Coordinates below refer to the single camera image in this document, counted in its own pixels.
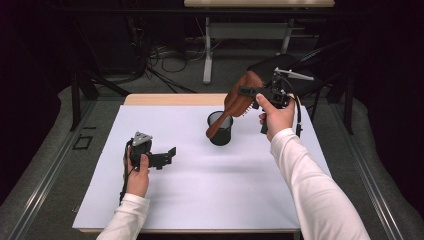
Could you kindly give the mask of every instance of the black device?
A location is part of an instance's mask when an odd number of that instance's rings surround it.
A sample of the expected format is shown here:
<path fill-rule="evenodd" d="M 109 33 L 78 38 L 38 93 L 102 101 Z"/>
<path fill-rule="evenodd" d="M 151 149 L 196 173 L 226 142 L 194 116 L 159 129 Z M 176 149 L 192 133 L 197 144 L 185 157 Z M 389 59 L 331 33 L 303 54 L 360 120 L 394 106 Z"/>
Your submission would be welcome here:
<path fill-rule="evenodd" d="M 261 93 L 266 99 L 277 109 L 285 108 L 289 105 L 290 99 L 296 101 L 296 106 L 298 109 L 297 114 L 297 127 L 296 135 L 300 136 L 301 128 L 301 114 L 300 114 L 300 103 L 295 94 L 293 87 L 287 81 L 286 73 L 278 72 L 278 68 L 275 70 L 275 73 L 272 77 L 272 80 L 265 83 L 263 88 L 252 88 L 246 86 L 240 86 L 238 88 L 238 94 L 247 95 L 251 97 L 256 97 L 256 94 Z M 258 109 L 259 104 L 256 102 L 256 98 L 252 104 L 252 108 Z M 264 121 L 261 129 L 261 133 L 266 134 L 268 127 L 266 121 Z"/>
<path fill-rule="evenodd" d="M 141 154 L 146 154 L 149 158 L 149 168 L 155 167 L 157 170 L 163 168 L 163 166 L 172 163 L 172 157 L 176 155 L 177 148 L 171 148 L 167 153 L 158 153 L 152 154 L 150 149 L 152 148 L 152 136 L 149 136 L 144 133 L 136 132 L 134 138 L 131 138 L 125 145 L 125 161 L 127 159 L 128 147 L 131 146 L 130 160 L 133 169 L 131 171 L 140 171 L 140 157 Z M 120 193 L 119 202 L 122 201 L 122 198 L 125 195 L 128 184 L 128 165 L 124 164 L 124 185 L 122 186 L 122 191 Z"/>

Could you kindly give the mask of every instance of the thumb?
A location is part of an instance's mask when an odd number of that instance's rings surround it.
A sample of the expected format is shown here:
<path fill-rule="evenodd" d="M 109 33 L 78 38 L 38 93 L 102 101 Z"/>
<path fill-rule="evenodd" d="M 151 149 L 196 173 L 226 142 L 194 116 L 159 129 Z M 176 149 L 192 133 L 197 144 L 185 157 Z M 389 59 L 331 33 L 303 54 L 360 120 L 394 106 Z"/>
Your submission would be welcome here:
<path fill-rule="evenodd" d="M 259 106 L 263 108 L 263 110 L 269 114 L 275 110 L 277 110 L 269 101 L 265 98 L 261 93 L 256 94 L 256 102 L 258 102 Z"/>

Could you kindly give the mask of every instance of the person's right hand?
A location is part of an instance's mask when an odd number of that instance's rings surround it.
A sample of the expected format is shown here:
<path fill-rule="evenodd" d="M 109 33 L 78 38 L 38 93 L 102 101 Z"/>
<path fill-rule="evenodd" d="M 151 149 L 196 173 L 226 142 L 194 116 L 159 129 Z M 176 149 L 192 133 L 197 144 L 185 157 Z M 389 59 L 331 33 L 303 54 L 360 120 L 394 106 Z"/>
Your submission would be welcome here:
<path fill-rule="evenodd" d="M 286 128 L 292 128 L 295 105 L 293 99 L 290 99 L 289 105 L 284 109 L 275 108 L 268 99 L 260 93 L 256 95 L 256 101 L 265 111 L 265 113 L 259 115 L 259 119 L 261 124 L 263 124 L 264 121 L 267 123 L 268 131 L 266 136 L 269 141 L 271 141 L 279 131 Z"/>

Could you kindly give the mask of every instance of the metal bar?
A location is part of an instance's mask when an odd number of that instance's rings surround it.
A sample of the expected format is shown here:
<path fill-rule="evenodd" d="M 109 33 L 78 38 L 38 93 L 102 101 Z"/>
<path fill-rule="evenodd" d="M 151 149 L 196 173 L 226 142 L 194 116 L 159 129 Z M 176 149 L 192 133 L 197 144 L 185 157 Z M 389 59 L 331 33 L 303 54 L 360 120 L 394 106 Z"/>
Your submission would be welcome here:
<path fill-rule="evenodd" d="M 47 171 L 46 175 L 40 181 L 38 186 L 34 189 L 31 197 L 28 199 L 28 202 L 25 206 L 25 209 L 13 228 L 12 232 L 9 235 L 10 240 L 19 240 L 24 239 L 26 232 L 28 231 L 31 223 L 37 216 L 38 211 L 44 203 L 50 189 L 53 187 L 53 184 L 60 173 L 63 165 L 65 164 L 65 157 L 68 153 L 72 143 L 75 139 L 78 138 L 79 133 L 82 130 L 82 126 L 84 122 L 88 119 L 90 114 L 92 113 L 94 107 L 96 105 L 96 101 L 88 101 L 87 105 L 84 107 L 82 112 L 81 124 L 79 124 L 76 128 L 76 131 L 69 132 L 68 136 L 65 139 L 65 142 L 60 147 L 59 152 L 56 155 L 55 160 L 52 163 L 52 166 Z"/>
<path fill-rule="evenodd" d="M 343 138 L 345 139 L 347 145 L 350 148 L 350 151 L 352 152 L 358 173 L 361 176 L 362 182 L 364 183 L 365 189 L 367 190 L 377 215 L 380 218 L 381 224 L 386 231 L 388 239 L 403 240 L 404 238 L 402 233 L 400 232 L 396 221 L 392 216 L 383 194 L 381 193 L 376 181 L 374 180 L 374 177 L 372 176 L 367 161 L 362 155 L 361 150 L 359 149 L 359 146 L 354 139 L 354 136 L 350 135 L 344 127 L 343 114 L 340 108 L 338 108 L 337 104 L 330 104 L 330 108 L 336 117 L 336 122 L 342 132 Z"/>

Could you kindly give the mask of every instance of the dark background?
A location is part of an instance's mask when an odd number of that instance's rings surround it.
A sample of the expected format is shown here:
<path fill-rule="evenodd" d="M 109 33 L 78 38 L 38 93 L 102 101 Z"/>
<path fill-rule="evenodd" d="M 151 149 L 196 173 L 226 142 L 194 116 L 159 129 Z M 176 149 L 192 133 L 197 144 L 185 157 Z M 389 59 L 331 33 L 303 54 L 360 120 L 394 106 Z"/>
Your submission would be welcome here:
<path fill-rule="evenodd" d="M 89 6 L 94 1 L 64 1 Z M 179 1 L 144 1 L 146 7 L 183 8 Z M 4 201 L 54 124 L 60 110 L 57 94 L 70 85 L 70 63 L 37 1 L 0 3 L 0 203 Z M 118 6 L 118 1 L 101 1 Z M 424 216 L 423 156 L 423 3 L 421 1 L 338 0 L 347 10 L 372 9 L 367 19 L 329 19 L 320 44 L 351 36 L 356 66 L 355 98 L 368 108 L 377 152 L 404 197 Z M 197 26 L 183 17 L 145 18 L 152 41 L 183 51 L 184 37 Z M 128 44 L 122 17 L 85 16 L 79 28 L 65 25 L 82 65 L 101 74 L 140 70 L 140 54 Z M 99 35 L 108 28 L 116 34 Z M 87 46 L 84 42 L 94 42 Z"/>

